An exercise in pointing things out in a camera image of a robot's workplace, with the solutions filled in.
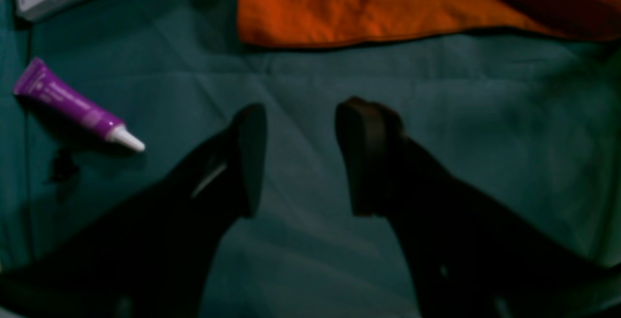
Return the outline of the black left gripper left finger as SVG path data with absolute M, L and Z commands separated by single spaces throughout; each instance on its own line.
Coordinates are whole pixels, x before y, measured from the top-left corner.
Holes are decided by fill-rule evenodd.
M 23 318 L 196 318 L 213 257 L 260 205 L 264 105 L 237 112 L 153 186 L 57 249 L 1 276 L 1 308 Z

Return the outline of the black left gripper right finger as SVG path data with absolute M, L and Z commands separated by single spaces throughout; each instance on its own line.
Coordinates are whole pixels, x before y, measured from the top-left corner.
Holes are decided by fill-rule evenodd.
M 620 266 L 566 249 L 446 170 L 401 117 L 351 97 L 335 110 L 353 214 L 390 223 L 424 318 L 618 318 Z

